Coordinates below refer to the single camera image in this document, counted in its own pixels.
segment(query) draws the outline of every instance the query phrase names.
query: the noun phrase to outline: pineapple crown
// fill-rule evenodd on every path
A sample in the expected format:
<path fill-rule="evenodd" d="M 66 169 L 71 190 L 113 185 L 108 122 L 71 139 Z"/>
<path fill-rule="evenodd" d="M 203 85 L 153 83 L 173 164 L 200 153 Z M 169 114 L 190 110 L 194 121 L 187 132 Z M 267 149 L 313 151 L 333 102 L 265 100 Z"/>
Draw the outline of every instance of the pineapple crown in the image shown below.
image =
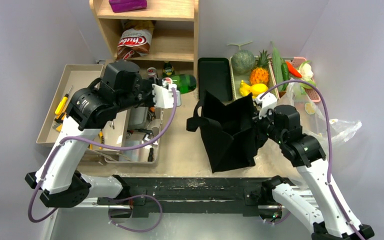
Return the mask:
<path fill-rule="evenodd" d="M 269 66 L 269 54 L 267 54 L 266 50 L 259 52 L 256 66 L 261 68 L 266 68 Z"/>

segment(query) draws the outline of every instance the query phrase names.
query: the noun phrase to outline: gray floor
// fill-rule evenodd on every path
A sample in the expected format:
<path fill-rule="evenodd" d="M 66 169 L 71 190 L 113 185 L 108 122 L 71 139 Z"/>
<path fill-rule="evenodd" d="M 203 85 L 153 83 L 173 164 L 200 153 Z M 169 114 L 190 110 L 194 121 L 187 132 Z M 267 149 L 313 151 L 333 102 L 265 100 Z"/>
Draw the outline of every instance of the gray floor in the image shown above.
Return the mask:
<path fill-rule="evenodd" d="M 129 219 L 124 225 L 135 229 L 152 226 L 158 218 Z M 258 217 L 241 214 L 166 213 L 154 230 L 129 232 L 108 224 L 107 208 L 60 209 L 52 240 L 310 240 L 304 226 L 291 215 L 283 223 L 270 226 Z"/>

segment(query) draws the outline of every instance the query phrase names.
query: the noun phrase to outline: green melon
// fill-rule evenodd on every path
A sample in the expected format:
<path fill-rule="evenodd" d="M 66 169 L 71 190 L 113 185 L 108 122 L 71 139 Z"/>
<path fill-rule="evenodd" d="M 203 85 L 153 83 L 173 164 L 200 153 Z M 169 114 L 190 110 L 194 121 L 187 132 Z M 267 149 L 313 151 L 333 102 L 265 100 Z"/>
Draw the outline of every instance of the green melon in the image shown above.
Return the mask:
<path fill-rule="evenodd" d="M 231 58 L 233 71 L 236 74 L 245 74 L 256 65 L 256 58 L 249 50 L 239 50 Z"/>

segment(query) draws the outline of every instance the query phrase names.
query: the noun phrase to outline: black tote bag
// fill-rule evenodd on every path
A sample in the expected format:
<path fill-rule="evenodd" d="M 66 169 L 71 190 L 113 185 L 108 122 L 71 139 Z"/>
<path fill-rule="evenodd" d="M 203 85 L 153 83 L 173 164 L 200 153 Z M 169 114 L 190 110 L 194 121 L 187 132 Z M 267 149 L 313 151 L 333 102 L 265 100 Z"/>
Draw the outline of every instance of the black tote bag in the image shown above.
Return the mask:
<path fill-rule="evenodd" d="M 251 94 L 224 105 L 206 91 L 196 104 L 193 117 L 187 119 L 186 130 L 195 132 L 200 128 L 213 173 L 256 165 L 254 156 L 260 146 L 253 123 L 255 111 Z"/>

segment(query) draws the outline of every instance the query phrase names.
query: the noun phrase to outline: green bottle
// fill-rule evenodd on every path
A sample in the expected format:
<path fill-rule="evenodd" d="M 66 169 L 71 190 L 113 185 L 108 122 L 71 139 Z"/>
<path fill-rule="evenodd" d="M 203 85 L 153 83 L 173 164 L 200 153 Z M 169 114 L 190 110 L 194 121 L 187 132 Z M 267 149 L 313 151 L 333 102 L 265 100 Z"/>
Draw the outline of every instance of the green bottle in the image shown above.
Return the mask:
<path fill-rule="evenodd" d="M 175 68 L 169 61 L 164 62 L 164 66 L 162 67 L 162 76 L 170 77 L 171 75 L 175 75 Z"/>
<path fill-rule="evenodd" d="M 163 87 L 166 87 L 170 83 L 176 84 L 177 90 L 179 90 L 181 94 L 187 94 L 197 88 L 197 79 L 189 74 L 171 75 L 162 79 Z"/>

